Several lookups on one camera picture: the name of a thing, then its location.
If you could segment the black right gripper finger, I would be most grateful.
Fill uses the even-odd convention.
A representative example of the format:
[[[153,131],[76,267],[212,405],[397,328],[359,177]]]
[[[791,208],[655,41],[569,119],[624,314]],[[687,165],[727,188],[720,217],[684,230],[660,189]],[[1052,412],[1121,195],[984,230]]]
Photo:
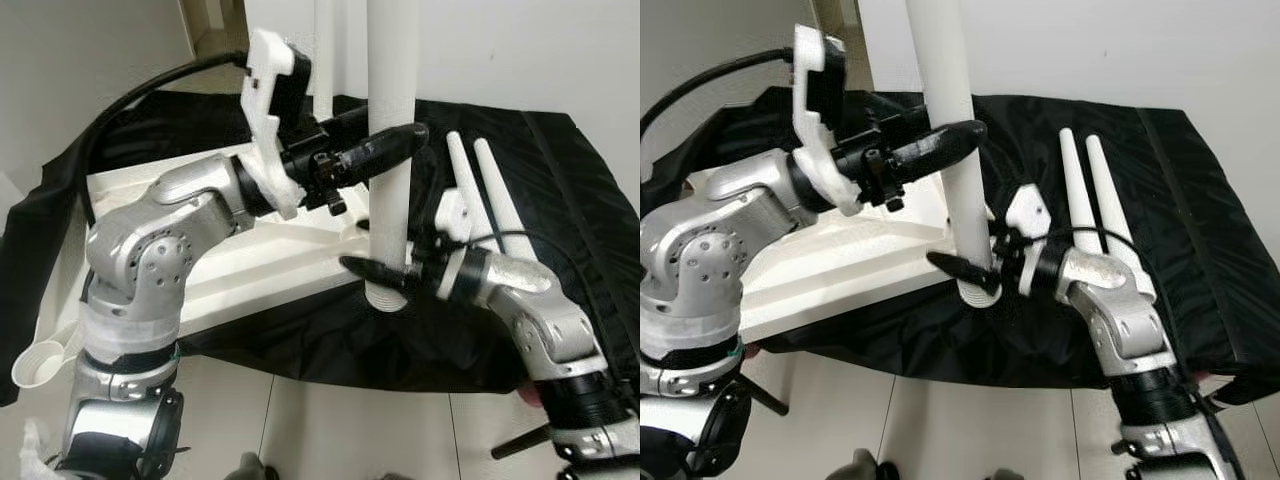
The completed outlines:
[[[970,285],[992,287],[992,271],[972,261],[946,252],[929,251],[927,261],[946,275]]]
[[[411,292],[411,278],[374,259],[340,256],[340,265],[357,278],[397,292]]]

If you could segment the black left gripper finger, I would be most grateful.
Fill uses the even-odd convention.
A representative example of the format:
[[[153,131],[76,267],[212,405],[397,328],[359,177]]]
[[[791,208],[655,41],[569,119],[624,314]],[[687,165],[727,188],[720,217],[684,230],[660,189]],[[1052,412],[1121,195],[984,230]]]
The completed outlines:
[[[928,131],[931,120],[924,105],[893,100],[870,100],[870,119],[882,131]]]
[[[346,150],[346,186],[371,180],[410,160],[429,141],[422,123],[392,127]]]
[[[895,150],[895,179],[911,183],[942,172],[974,154],[987,134],[988,127],[980,120],[940,125]]]
[[[328,136],[369,136],[369,106],[362,105],[335,114],[317,125]]]

